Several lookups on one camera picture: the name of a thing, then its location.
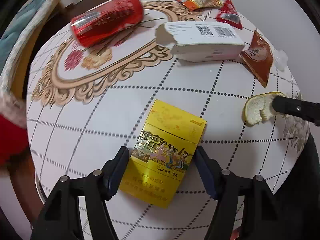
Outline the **orange peel piece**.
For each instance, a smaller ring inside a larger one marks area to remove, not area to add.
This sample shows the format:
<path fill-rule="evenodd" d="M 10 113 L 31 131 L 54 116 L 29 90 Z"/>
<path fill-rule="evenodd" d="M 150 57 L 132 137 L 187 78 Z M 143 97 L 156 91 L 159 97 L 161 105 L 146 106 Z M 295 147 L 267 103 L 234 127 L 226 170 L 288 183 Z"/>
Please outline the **orange peel piece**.
<path fill-rule="evenodd" d="M 279 115 L 280 113 L 276 112 L 272 106 L 272 101 L 276 96 L 285 97 L 286 95 L 282 92 L 269 92 L 258 94 L 248 99 L 243 109 L 245 122 L 249 124 L 249 126 L 254 126 Z"/>

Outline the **yellow cigarette pack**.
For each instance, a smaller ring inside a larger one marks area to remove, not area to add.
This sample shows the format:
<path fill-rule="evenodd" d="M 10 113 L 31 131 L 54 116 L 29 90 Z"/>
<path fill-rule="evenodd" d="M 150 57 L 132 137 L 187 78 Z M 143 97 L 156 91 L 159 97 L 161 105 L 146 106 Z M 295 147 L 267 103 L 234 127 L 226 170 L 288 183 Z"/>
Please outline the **yellow cigarette pack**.
<path fill-rule="evenodd" d="M 167 208 L 198 146 L 206 120 L 156 100 L 132 150 L 120 190 Z"/>

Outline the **clear plastic lid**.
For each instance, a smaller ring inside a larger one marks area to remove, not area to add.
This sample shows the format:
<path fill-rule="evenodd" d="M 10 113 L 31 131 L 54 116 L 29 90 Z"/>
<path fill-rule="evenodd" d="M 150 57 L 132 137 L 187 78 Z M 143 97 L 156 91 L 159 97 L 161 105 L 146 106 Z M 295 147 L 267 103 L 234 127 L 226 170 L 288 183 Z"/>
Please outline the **clear plastic lid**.
<path fill-rule="evenodd" d="M 287 68 L 287 62 L 289 60 L 287 54 L 283 50 L 275 50 L 273 52 L 273 59 L 275 67 L 283 72 Z"/>

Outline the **brown snack wrapper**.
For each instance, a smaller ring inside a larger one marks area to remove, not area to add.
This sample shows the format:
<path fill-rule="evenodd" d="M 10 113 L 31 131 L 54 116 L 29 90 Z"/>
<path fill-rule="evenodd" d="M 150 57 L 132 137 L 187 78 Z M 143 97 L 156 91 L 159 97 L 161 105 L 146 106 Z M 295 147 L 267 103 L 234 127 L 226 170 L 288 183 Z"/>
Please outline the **brown snack wrapper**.
<path fill-rule="evenodd" d="M 240 57 L 254 77 L 266 88 L 273 64 L 273 54 L 269 44 L 256 30 L 249 48 L 243 50 Z"/>

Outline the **small red snack wrapper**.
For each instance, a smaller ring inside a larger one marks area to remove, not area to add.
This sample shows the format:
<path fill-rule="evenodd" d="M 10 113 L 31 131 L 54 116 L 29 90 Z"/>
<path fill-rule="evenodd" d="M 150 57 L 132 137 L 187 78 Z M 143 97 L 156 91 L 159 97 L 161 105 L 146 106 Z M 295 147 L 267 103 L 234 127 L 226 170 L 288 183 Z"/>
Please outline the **small red snack wrapper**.
<path fill-rule="evenodd" d="M 217 22 L 228 23 L 232 27 L 242 29 L 242 23 L 231 0 L 225 0 L 215 18 Z"/>

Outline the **white cardboard box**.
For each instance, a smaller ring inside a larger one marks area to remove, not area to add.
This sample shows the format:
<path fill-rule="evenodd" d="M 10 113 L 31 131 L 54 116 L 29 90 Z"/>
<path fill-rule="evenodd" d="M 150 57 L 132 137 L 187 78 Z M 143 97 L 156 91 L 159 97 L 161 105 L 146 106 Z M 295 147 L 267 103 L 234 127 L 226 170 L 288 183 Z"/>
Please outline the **white cardboard box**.
<path fill-rule="evenodd" d="M 219 22 L 167 22 L 158 26 L 155 37 L 172 55 L 188 62 L 234 59 L 245 47 L 231 25 Z"/>

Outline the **white patterned tablecloth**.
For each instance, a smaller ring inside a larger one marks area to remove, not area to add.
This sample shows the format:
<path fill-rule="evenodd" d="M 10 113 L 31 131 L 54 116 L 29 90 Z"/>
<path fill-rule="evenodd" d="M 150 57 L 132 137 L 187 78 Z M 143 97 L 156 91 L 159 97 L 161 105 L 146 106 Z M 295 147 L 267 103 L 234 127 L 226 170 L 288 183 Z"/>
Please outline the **white patterned tablecloth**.
<path fill-rule="evenodd" d="M 92 49 L 77 44 L 70 26 L 55 33 L 30 67 L 27 125 L 39 191 L 49 196 L 61 176 L 87 176 L 132 153 L 129 174 L 107 208 L 120 239 L 203 239 L 217 202 L 205 191 L 191 151 L 146 122 L 195 134 L 210 158 L 240 177 L 259 174 L 279 190 L 309 136 L 309 124 L 274 116 L 249 126 L 246 101 L 263 93 L 302 97 L 289 69 L 272 67 L 263 86 L 242 59 L 185 62 L 156 42 L 156 29 L 196 21 L 196 34 L 229 35 L 216 10 L 190 12 L 174 0 L 142 0 L 135 28 Z"/>

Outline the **crushed red soda can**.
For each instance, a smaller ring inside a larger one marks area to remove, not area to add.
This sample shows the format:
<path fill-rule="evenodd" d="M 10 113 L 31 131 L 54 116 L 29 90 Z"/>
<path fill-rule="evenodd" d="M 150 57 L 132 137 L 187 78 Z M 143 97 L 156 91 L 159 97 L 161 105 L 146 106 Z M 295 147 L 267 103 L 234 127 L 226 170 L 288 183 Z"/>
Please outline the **crushed red soda can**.
<path fill-rule="evenodd" d="M 73 37 L 83 47 L 131 28 L 144 18 L 141 0 L 111 0 L 71 20 Z"/>

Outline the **light blue duvet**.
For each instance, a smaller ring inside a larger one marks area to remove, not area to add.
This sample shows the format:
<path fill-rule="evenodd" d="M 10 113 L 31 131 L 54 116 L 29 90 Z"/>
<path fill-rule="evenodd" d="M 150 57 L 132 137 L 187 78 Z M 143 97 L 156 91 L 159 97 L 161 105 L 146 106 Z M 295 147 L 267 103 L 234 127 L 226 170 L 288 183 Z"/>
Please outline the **light blue duvet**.
<path fill-rule="evenodd" d="M 1 71 L 21 32 L 26 28 L 34 15 L 46 0 L 32 0 L 15 16 L 13 23 L 1 37 Z"/>

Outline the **wooden bed frame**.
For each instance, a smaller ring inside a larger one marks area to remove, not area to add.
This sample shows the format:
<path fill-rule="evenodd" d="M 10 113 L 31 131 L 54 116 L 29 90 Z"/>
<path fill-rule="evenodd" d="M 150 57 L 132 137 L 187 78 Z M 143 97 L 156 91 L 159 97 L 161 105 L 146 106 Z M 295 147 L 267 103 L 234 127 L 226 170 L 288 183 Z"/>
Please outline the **wooden bed frame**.
<path fill-rule="evenodd" d="M 10 91 L 18 99 L 25 99 L 27 79 L 30 65 L 40 48 L 51 38 L 65 22 L 63 10 L 57 0 L 54 0 L 49 11 L 39 24 L 28 34 L 25 45 L 16 63 L 16 72 Z"/>

